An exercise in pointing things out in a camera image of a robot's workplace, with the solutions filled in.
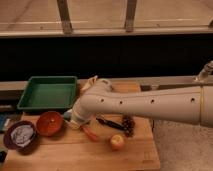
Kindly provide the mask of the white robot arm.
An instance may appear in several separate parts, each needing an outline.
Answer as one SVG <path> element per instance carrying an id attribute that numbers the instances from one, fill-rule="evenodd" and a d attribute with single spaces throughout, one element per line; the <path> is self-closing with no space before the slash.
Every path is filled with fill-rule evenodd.
<path id="1" fill-rule="evenodd" d="M 74 103 L 71 122 L 89 122 L 97 114 L 124 114 L 213 127 L 213 86 L 118 93 L 108 79 L 97 80 Z"/>

